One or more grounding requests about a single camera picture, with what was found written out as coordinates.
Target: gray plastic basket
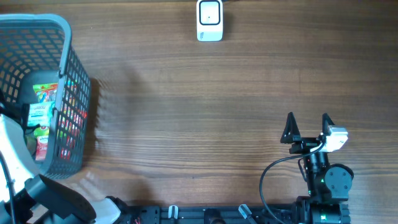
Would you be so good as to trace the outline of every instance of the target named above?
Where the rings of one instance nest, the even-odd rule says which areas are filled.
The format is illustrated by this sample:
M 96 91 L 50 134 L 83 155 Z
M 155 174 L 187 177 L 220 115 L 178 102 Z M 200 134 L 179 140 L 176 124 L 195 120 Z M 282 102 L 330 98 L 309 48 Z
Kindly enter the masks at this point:
M 58 83 L 45 160 L 54 179 L 79 171 L 91 82 L 72 48 L 68 22 L 53 14 L 0 15 L 0 88 L 12 103 L 38 103 L 32 85 Z

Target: black base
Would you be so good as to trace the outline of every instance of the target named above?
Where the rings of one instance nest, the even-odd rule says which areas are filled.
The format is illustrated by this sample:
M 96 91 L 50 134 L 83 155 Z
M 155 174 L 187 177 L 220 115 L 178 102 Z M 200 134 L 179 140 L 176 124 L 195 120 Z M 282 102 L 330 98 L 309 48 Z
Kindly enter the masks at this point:
M 291 224 L 290 210 L 292 204 L 271 205 L 275 210 L 275 215 L 286 224 Z M 158 206 L 147 207 L 129 207 L 135 214 L 139 213 L 141 224 L 204 224 L 205 210 L 215 208 L 220 211 L 222 219 L 226 224 L 249 224 L 236 207 L 179 207 L 178 219 L 174 222 L 168 219 L 169 208 L 160 208 Z M 274 218 L 267 216 L 264 207 L 249 207 L 252 211 L 252 217 L 258 224 L 278 224 Z

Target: wooden table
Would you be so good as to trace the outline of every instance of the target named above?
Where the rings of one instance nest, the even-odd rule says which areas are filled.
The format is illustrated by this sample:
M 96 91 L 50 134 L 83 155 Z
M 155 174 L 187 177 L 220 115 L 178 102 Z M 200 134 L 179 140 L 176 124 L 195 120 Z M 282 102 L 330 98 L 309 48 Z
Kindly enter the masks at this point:
M 317 136 L 327 112 L 349 141 L 353 223 L 398 218 L 398 4 L 230 1 L 224 39 L 196 40 L 195 2 L 3 6 L 56 13 L 92 78 L 80 173 L 90 200 L 261 203 L 262 170 L 289 155 L 287 113 Z M 268 202 L 307 194 L 296 161 L 272 169 Z

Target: red snack package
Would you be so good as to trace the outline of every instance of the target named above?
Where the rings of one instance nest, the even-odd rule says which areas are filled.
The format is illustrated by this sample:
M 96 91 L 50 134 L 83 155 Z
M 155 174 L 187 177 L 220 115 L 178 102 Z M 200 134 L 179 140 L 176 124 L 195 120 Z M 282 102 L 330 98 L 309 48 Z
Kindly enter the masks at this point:
M 61 153 L 60 153 L 60 157 L 62 159 L 69 160 L 70 159 L 70 151 L 67 150 L 67 149 L 62 148 Z
M 36 160 L 43 161 L 45 155 L 47 154 L 47 147 L 49 145 L 49 136 L 39 136 L 37 137 L 37 147 L 36 147 Z

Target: white device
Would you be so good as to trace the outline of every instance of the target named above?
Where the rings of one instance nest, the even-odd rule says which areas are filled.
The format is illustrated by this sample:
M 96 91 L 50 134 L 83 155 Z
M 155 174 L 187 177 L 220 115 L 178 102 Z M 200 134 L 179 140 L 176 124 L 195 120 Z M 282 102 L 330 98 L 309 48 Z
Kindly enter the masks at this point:
M 197 38 L 199 41 L 220 41 L 223 38 L 223 2 L 197 2 Z
M 328 125 L 328 133 L 326 133 L 326 143 L 320 152 L 334 152 L 341 149 L 344 143 L 348 140 L 348 131 L 343 126 Z M 310 151 L 313 152 L 322 145 L 313 147 Z
M 39 174 L 39 168 L 26 148 L 24 132 L 13 119 L 0 114 L 1 152 L 6 160 L 15 194 L 25 188 L 25 181 Z M 10 199 L 4 171 L 0 166 L 0 201 Z

